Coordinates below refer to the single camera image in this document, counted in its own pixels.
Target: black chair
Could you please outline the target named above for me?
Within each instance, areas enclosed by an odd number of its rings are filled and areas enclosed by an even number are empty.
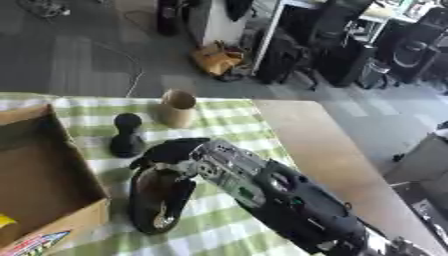
[[[377,58],[387,63],[389,75],[412,83],[425,73],[440,54],[436,47],[448,29],[448,9],[433,8],[415,24],[391,22],[378,38]]]
[[[318,10],[286,10],[280,26],[302,47],[289,74],[297,70],[318,85],[316,70],[326,54],[348,39],[348,26],[358,20],[374,0],[328,0]]]

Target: desk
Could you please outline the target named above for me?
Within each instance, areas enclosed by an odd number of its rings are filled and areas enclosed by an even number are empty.
[[[254,65],[252,67],[252,74],[255,74],[255,72],[258,70],[260,63],[264,58],[264,55],[268,49],[269,43],[271,42],[271,39],[274,35],[275,29],[277,28],[278,22],[280,20],[280,17],[283,13],[285,6],[291,5],[299,8],[317,9],[324,2],[325,0],[277,0],[271,16],[271,21],[269,23],[268,29],[264,34],[264,37],[261,41],[260,49],[258,50],[258,53],[255,57]],[[369,9],[367,9],[366,12],[364,12],[364,14],[361,15],[360,19],[362,20],[378,23],[376,30],[374,31],[373,35],[369,40],[370,43],[373,43],[375,39],[379,36],[379,34],[386,26],[389,19],[393,18],[396,15],[397,14],[395,10],[391,8],[382,8],[375,3],[373,3],[369,7]]]
[[[293,165],[294,160],[301,171],[350,201],[360,217],[386,234],[403,235],[437,256],[446,255],[317,103],[257,100],[257,109],[250,100],[198,99],[197,123],[189,129],[172,130],[148,115],[157,102],[154,99],[0,93],[0,110],[48,102],[112,198],[111,222],[62,245],[54,256],[307,255],[205,182],[198,184],[175,229],[153,237],[137,232],[124,214],[127,182],[132,175],[127,166],[131,160],[116,159],[107,150],[108,141],[116,134],[113,119],[122,112],[133,112],[143,119],[141,135],[148,147],[170,138],[215,136],[264,158],[288,165]]]
[[[388,236],[401,235],[434,255],[447,255],[320,105],[297,101],[256,101],[256,105],[300,170],[351,202],[358,216]]]

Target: tablecloth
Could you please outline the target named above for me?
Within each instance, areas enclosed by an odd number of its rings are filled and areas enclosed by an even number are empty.
[[[152,118],[156,99],[0,94],[0,110],[47,102],[53,104],[112,199],[108,224],[63,244],[53,255],[308,255],[201,178],[197,178],[197,189],[181,221],[166,234],[145,236],[133,228],[125,214],[132,175],[127,166],[132,159],[117,159],[107,148],[116,134],[113,119],[117,114],[132,112],[142,118],[141,135],[148,147],[181,137],[220,137],[264,158],[294,166],[251,100],[200,98],[196,122],[188,129],[169,129]]]

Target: trash bin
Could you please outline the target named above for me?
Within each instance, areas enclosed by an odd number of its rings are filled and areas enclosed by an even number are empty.
[[[387,83],[385,76],[389,71],[390,67],[388,65],[371,58],[364,66],[357,82],[362,88],[371,89],[377,85],[380,80],[383,80],[383,85],[380,87],[385,88]]]

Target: open cardboard box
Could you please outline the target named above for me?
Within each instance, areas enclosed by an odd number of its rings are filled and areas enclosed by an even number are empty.
[[[0,228],[0,255],[50,252],[108,221],[107,207],[50,105],[0,112],[0,214],[17,222]]]

